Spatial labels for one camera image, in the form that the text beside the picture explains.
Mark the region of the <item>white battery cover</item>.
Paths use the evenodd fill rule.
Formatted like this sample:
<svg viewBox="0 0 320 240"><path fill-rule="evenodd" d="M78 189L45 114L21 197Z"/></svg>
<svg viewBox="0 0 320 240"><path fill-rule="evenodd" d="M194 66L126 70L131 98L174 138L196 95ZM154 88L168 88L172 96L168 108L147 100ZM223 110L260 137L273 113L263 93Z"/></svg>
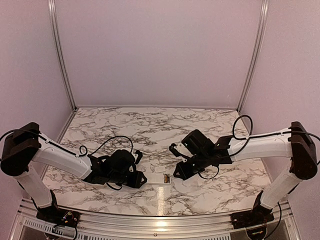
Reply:
<svg viewBox="0 0 320 240"><path fill-rule="evenodd" d="M164 166L157 166L154 168L155 173L164 173L166 171L166 168Z"/></svg>

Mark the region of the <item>white remote control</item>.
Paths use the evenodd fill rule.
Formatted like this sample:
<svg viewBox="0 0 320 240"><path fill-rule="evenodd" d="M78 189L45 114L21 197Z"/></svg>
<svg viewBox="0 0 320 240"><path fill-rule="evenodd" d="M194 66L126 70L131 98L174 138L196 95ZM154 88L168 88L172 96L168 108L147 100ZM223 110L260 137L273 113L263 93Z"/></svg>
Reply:
<svg viewBox="0 0 320 240"><path fill-rule="evenodd" d="M170 175L170 183L164 183L164 176L170 175L168 173L146 173L147 184L149 185L170 185L171 184L171 175Z"/></svg>

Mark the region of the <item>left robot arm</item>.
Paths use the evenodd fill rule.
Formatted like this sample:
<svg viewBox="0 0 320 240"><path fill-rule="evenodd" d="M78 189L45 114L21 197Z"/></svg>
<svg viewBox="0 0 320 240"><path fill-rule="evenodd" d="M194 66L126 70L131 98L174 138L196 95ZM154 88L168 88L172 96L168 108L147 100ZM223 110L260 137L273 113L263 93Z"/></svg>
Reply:
<svg viewBox="0 0 320 240"><path fill-rule="evenodd" d="M4 142L1 171L15 178L53 223L63 219L63 211L57 207L54 193L33 169L33 162L60 169L89 184L108 187L116 184L116 191L123 186L139 189L148 181L144 173L137 170L143 156L139 150L118 149L112 155L96 157L82 145L76 153L48 138L35 122L9 130L0 139Z"/></svg>

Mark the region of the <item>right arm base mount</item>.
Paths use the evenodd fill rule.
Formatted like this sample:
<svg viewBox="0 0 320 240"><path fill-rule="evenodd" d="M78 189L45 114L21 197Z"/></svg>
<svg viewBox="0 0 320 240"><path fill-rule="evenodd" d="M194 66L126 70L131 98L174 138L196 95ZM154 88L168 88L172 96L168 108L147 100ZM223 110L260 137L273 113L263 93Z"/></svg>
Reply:
<svg viewBox="0 0 320 240"><path fill-rule="evenodd" d="M253 210L232 213L230 217L234 229L266 224L267 222L271 222L275 219L271 212L254 212Z"/></svg>

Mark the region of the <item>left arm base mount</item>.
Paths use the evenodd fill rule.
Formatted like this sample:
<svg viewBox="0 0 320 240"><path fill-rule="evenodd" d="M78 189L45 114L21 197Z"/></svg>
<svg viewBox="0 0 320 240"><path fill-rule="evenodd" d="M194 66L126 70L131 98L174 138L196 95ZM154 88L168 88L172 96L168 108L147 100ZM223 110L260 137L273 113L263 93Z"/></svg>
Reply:
<svg viewBox="0 0 320 240"><path fill-rule="evenodd" d="M58 226L66 226L75 228L78 225L80 213L74 210L66 210L66 209L47 209L40 208L37 211L36 218L50 222Z"/></svg>

